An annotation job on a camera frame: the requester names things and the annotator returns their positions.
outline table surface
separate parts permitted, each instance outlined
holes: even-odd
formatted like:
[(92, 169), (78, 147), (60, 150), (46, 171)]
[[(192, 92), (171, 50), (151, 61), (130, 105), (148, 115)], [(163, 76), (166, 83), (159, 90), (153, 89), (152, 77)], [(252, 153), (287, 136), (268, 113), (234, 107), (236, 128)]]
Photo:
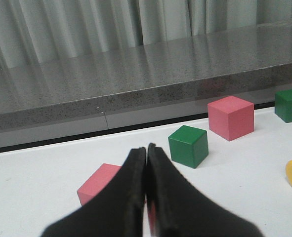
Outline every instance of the table surface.
[(292, 187), (285, 175), (292, 123), (284, 123), (274, 108), (255, 111), (255, 131), (231, 142), (211, 132), (205, 118), (1, 153), (0, 236), (39, 236), (81, 206), (76, 190), (102, 163), (122, 165), (131, 148), (150, 142), (169, 156), (167, 137), (184, 124), (208, 131), (209, 155), (196, 169), (173, 162), (177, 169), (266, 237), (292, 237)]

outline granite countertop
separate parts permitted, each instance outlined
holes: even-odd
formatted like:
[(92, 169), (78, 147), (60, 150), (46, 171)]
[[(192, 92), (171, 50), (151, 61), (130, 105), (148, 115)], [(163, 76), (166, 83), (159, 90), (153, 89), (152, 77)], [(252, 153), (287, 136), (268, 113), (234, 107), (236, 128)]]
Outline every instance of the granite countertop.
[(292, 83), (292, 19), (0, 71), (0, 131)]

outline cube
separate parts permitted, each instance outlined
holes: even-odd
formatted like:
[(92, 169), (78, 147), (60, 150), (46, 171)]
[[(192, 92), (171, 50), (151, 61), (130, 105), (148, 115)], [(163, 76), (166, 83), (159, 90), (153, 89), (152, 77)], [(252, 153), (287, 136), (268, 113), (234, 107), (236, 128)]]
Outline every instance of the cube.
[(292, 122), (292, 89), (276, 92), (275, 114), (284, 122)]
[(208, 104), (209, 128), (232, 141), (254, 131), (254, 104), (228, 96)]
[(78, 189), (78, 197), (83, 206), (94, 198), (117, 174), (121, 166), (102, 164), (91, 177)]
[(196, 168), (209, 154), (207, 131), (181, 126), (168, 137), (171, 159), (191, 168)]

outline white curtain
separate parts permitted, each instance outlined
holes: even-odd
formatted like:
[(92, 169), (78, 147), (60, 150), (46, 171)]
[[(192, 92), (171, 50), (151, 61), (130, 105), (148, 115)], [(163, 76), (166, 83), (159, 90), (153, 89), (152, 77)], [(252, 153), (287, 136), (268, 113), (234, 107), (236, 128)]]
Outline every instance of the white curtain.
[(292, 0), (0, 0), (0, 69), (292, 18)]

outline green cube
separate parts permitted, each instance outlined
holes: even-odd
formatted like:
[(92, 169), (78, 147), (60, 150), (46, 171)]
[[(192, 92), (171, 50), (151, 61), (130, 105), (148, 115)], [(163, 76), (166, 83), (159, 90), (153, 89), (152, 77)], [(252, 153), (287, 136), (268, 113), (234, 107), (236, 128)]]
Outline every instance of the green cube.
[(292, 122), (292, 89), (276, 92), (275, 114), (284, 122)]
[(171, 159), (191, 168), (196, 168), (209, 154), (207, 131), (181, 126), (169, 136)]

